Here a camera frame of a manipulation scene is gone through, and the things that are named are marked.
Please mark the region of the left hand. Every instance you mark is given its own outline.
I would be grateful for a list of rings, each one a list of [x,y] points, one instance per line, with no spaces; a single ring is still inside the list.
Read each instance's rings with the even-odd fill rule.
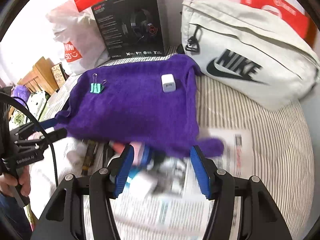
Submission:
[[[19,180],[7,173],[2,174],[0,177],[1,193],[5,196],[13,197],[14,195],[10,187],[16,187],[18,184],[22,186],[21,194],[25,197],[28,197],[31,191],[29,166],[25,166],[23,168],[23,172],[19,177]]]

